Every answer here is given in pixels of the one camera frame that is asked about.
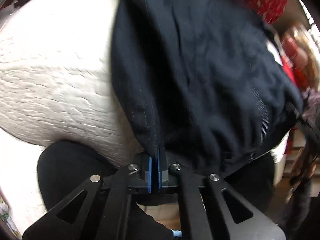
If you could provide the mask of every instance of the silver screw head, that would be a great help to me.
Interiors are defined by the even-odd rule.
[[[181,170],[181,165],[178,163],[171,164],[171,169],[173,169],[175,171],[179,171],[179,170]]]
[[[90,177],[90,180],[92,181],[92,182],[99,182],[100,181],[100,176],[99,175],[92,175],[91,177]]]
[[[220,179],[218,174],[212,173],[209,175],[209,179],[212,181],[218,181]]]
[[[128,169],[130,171],[136,171],[138,168],[139,168],[139,166],[137,164],[135,164],[135,163],[131,163],[131,164],[128,165]]]

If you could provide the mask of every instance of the black fabric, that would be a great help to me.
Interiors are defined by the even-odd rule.
[[[286,205],[283,216],[278,222],[278,226],[283,230],[286,240],[294,238],[295,232],[307,217],[310,210],[311,191],[311,179],[304,179]]]
[[[94,174],[113,175],[116,169],[93,149],[70,141],[56,142],[47,147],[38,161],[38,181],[47,210],[54,207],[77,186]],[[107,199],[100,194],[95,207],[101,210]],[[98,225],[96,217],[88,219],[87,237],[94,239],[92,232]],[[135,202],[131,204],[126,240],[170,240],[172,231],[145,214]]]
[[[299,229],[294,234],[293,240],[318,240],[319,239],[319,225],[320,225],[320,194],[313,199],[312,207],[309,214],[302,222]]]
[[[276,146],[302,99],[252,12],[229,0],[121,0],[113,88],[155,159],[165,151],[225,177]]]
[[[268,153],[240,169],[226,180],[258,209],[264,211],[273,188],[274,164]],[[70,141],[56,142],[44,150],[38,161],[38,182],[47,210],[50,210],[83,181],[98,174],[109,176],[116,169],[91,148]],[[100,194],[94,207],[102,210],[107,196]],[[87,234],[92,236],[98,225],[91,216]],[[135,202],[132,203],[128,222],[127,240],[172,239],[172,232],[146,215]]]

